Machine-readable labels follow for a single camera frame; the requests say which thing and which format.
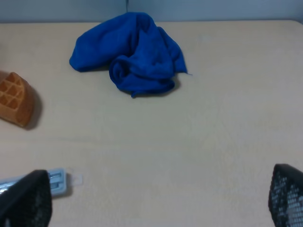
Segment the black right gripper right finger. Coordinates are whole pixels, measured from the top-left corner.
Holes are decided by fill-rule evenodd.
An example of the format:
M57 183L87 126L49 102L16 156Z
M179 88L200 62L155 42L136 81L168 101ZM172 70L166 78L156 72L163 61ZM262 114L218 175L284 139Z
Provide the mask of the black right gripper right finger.
M303 173L289 164L274 166L268 208L276 227L303 227Z

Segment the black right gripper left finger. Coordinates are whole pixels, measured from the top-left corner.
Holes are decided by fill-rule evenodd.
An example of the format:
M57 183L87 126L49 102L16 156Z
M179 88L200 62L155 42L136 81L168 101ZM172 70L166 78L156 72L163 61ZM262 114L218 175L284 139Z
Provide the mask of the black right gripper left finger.
M52 195L46 170L34 170L0 194L2 227L47 227Z

